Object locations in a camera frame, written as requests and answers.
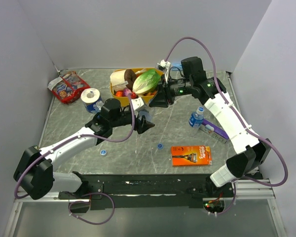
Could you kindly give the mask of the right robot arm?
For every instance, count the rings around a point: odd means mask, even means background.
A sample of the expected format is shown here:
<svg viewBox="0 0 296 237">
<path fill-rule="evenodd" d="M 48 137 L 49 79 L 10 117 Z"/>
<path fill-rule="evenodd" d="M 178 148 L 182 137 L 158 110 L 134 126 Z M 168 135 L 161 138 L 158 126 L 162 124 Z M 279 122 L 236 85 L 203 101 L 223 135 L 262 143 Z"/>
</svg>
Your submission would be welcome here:
<svg viewBox="0 0 296 237">
<path fill-rule="evenodd" d="M 241 123 L 232 111 L 233 104 L 227 104 L 224 99 L 229 98 L 225 86 L 220 82 L 215 85 L 215 79 L 207 78 L 199 57 L 189 57 L 181 61 L 183 78 L 175 80 L 170 78 L 170 62 L 161 61 L 157 69 L 164 74 L 157 85 L 157 93 L 150 101 L 150 107 L 168 107 L 174 103 L 177 96 L 192 95 L 212 113 L 227 133 L 236 154 L 227 159 L 225 165 L 215 171 L 208 178 L 206 192 L 212 197 L 223 191 L 223 186 L 261 165 L 269 151 L 270 146 L 256 138 L 246 129 L 250 125 Z"/>
</svg>

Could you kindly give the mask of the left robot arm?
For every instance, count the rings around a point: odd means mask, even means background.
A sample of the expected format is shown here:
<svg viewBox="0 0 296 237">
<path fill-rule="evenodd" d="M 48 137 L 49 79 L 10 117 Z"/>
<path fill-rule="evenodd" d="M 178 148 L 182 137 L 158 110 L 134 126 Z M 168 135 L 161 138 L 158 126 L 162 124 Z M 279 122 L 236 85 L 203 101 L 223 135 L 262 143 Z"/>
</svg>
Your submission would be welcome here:
<svg viewBox="0 0 296 237">
<path fill-rule="evenodd" d="M 59 173 L 56 169 L 80 152 L 111 142 L 115 127 L 131 125 L 131 131 L 138 134 L 154 127 L 148 111 L 149 106 L 141 98 L 131 99 L 129 107 L 122 108 L 117 99 L 105 101 L 101 110 L 84 127 L 73 135 L 44 148 L 31 146 L 25 149 L 13 178 L 17 182 L 14 195 L 20 199 L 18 189 L 33 200 L 44 197 L 49 192 L 67 192 L 82 198 L 90 190 L 89 181 L 78 172 Z"/>
</svg>

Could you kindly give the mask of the clear bottle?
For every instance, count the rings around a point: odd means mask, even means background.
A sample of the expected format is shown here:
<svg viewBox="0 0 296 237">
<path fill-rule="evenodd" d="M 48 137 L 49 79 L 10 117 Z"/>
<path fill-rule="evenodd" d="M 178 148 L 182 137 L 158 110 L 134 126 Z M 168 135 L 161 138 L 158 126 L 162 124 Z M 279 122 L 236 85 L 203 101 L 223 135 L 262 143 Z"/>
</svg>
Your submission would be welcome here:
<svg viewBox="0 0 296 237">
<path fill-rule="evenodd" d="M 152 122 L 153 115 L 147 110 L 141 110 L 138 113 L 139 119 L 145 118 L 146 121 Z"/>
</svg>

